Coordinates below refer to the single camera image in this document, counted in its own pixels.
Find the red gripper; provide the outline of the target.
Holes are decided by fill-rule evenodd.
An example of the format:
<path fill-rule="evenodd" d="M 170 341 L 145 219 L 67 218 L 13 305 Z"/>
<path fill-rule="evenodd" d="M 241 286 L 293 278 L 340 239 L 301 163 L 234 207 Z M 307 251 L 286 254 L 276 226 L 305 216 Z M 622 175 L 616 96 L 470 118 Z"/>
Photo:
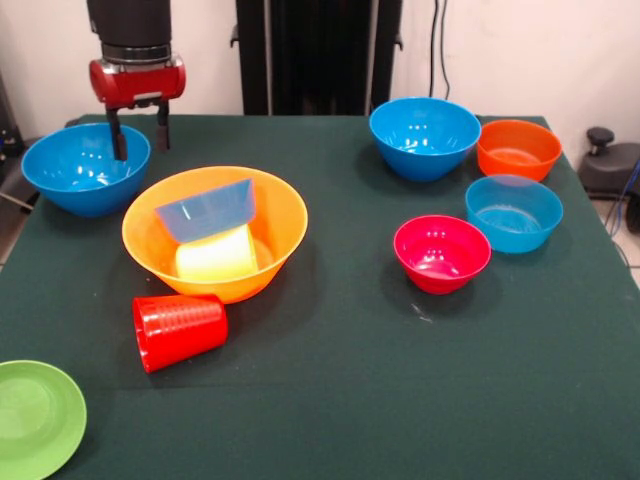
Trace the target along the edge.
<path fill-rule="evenodd" d="M 169 100 L 178 98 L 186 86 L 186 68 L 179 55 L 160 64 L 124 65 L 105 60 L 89 63 L 91 87 L 97 99 L 106 107 L 114 158 L 128 158 L 126 138 L 118 117 L 120 108 L 135 108 L 159 102 L 156 115 L 156 149 L 170 149 Z"/>

